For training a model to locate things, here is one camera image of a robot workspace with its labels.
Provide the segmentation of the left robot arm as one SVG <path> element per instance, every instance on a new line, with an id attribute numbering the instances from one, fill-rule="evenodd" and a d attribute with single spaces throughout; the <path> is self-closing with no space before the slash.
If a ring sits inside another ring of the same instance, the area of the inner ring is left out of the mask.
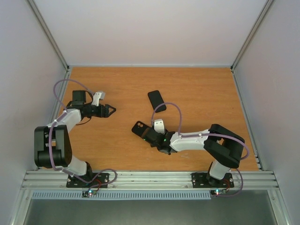
<path id="1" fill-rule="evenodd" d="M 84 187 L 93 184 L 96 175 L 88 162 L 73 155 L 69 133 L 84 118 L 108 118 L 116 112 L 116 108 L 100 103 L 104 98 L 103 91 L 73 91 L 72 100 L 58 118 L 46 126 L 35 128 L 34 162 L 37 167 L 65 172 L 76 177 Z"/>

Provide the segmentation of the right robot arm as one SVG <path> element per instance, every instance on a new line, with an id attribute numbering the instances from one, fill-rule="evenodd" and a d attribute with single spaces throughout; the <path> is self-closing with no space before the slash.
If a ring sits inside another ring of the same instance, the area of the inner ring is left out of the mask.
<path id="1" fill-rule="evenodd" d="M 153 127 L 146 127 L 141 138 L 151 147 L 170 155 L 186 150 L 205 150 L 215 160 L 211 163 L 206 180 L 212 186 L 219 185 L 230 169 L 239 168 L 246 148 L 245 141 L 237 134 L 219 124 L 211 125 L 210 129 L 194 133 L 164 131 L 160 133 Z"/>

